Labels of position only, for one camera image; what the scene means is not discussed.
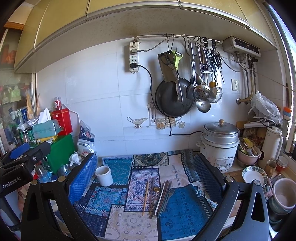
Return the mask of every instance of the floral plate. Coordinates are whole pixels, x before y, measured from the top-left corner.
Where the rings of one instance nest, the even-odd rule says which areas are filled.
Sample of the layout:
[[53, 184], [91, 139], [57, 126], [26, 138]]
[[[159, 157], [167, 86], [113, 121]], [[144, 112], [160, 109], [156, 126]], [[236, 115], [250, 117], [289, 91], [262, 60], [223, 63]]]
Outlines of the floral plate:
[[268, 179], [265, 171], [256, 166], [246, 167], [242, 171], [242, 178], [246, 183], [251, 183], [253, 180], [257, 179], [260, 181], [262, 187], [266, 185]]

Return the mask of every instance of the rice cooker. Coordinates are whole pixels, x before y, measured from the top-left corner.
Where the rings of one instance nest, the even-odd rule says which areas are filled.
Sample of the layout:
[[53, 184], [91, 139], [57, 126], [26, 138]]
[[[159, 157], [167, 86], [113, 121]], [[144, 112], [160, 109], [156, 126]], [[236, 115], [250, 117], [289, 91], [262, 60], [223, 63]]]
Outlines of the rice cooker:
[[201, 141], [196, 143], [200, 147], [200, 153], [222, 173], [233, 164], [239, 144], [238, 132], [235, 125], [221, 119], [219, 122], [205, 124]]

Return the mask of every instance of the cabinet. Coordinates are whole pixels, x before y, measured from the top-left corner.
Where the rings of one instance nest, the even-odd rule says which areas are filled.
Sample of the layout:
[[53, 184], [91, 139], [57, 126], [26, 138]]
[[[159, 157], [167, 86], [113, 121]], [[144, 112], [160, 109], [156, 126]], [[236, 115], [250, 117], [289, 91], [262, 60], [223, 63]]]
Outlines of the cabinet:
[[32, 9], [30, 15], [28, 16], [24, 29], [22, 31], [22, 35], [20, 37], [19, 45], [17, 47], [15, 67], [27, 54], [29, 54], [34, 49], [39, 24], [49, 1], [50, 0], [41, 0]]
[[178, 0], [112, 0], [112, 1], [102, 1], [102, 0], [90, 0], [89, 7], [87, 9], [87, 17], [89, 19], [99, 17], [100, 14], [97, 12], [109, 7], [113, 7], [110, 11], [103, 10], [102, 12], [111, 13], [116, 10], [141, 8], [141, 7], [164, 7], [170, 6], [175, 8], [181, 7], [181, 2]]
[[212, 9], [208, 9], [209, 12], [213, 12], [214, 9], [219, 10], [217, 12], [219, 15], [224, 15], [228, 18], [236, 18], [243, 21], [247, 21], [245, 18], [243, 11], [235, 0], [182, 0], [181, 1], [182, 8], [197, 8], [201, 9], [203, 6], [209, 7]]
[[64, 26], [71, 23], [73, 28], [83, 20], [86, 21], [88, 2], [88, 0], [51, 0], [40, 23], [36, 46]]
[[251, 30], [259, 31], [263, 37], [268, 38], [275, 43], [272, 31], [255, 0], [236, 0], [242, 12], [244, 13]]
[[18, 124], [23, 123], [21, 108], [31, 102], [32, 74], [16, 74], [13, 66], [22, 31], [0, 31], [0, 154], [22, 143]]
[[40, 0], [22, 33], [15, 71], [38, 72], [85, 48], [152, 33], [233, 35], [262, 51], [276, 47], [255, 0]]

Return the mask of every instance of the patterned tablecloth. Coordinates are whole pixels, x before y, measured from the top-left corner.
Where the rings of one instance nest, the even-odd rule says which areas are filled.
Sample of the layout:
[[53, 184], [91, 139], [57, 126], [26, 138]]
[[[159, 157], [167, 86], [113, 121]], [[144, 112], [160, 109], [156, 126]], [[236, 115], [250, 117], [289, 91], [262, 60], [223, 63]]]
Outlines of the patterned tablecloth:
[[[101, 187], [97, 178], [74, 204], [80, 217], [97, 237], [111, 240], [158, 241], [196, 235], [216, 207], [207, 199], [193, 168], [192, 150], [108, 157], [103, 159], [113, 176], [113, 184]], [[172, 180], [175, 193], [165, 212], [150, 220], [152, 178], [154, 186]], [[144, 196], [147, 181], [149, 192], [145, 215]]]

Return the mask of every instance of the white cup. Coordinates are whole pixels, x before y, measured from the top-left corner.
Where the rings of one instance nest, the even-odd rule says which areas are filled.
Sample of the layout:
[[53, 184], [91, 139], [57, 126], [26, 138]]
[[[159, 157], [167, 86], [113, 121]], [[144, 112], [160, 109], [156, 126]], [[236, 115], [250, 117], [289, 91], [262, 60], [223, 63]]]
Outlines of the white cup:
[[107, 166], [98, 167], [95, 171], [95, 175], [103, 187], [108, 187], [113, 183], [111, 169]]

